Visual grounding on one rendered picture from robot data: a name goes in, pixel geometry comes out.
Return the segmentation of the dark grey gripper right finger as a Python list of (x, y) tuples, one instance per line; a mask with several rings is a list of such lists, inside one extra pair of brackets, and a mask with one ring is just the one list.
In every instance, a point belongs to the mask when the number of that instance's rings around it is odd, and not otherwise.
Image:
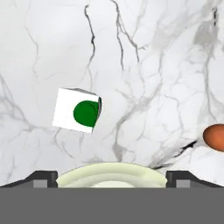
[(221, 188), (221, 185), (199, 179), (189, 171), (168, 171), (165, 177), (167, 178), (167, 188)]

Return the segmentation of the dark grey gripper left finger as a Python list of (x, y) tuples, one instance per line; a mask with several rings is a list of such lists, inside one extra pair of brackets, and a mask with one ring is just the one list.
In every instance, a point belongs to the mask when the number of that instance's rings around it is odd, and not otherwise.
[(56, 171), (35, 171), (27, 178), (1, 185), (1, 188), (57, 188), (58, 173)]

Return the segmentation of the pale green bowl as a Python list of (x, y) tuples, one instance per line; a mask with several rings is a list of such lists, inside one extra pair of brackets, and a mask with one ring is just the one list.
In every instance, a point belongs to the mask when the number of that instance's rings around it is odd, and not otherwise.
[(165, 188), (167, 178), (150, 168), (131, 163), (88, 164), (57, 178), (59, 188)]

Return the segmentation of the white milk carton green cap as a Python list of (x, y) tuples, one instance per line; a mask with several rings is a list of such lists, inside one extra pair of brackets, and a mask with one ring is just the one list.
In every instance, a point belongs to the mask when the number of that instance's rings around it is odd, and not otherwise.
[(61, 87), (52, 125), (92, 133), (102, 110), (102, 98), (79, 88)]

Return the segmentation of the brown egg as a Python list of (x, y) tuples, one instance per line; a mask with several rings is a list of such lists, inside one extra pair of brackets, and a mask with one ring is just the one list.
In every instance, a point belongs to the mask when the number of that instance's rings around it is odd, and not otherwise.
[(203, 132), (204, 142), (212, 149), (224, 151), (224, 124), (214, 124)]

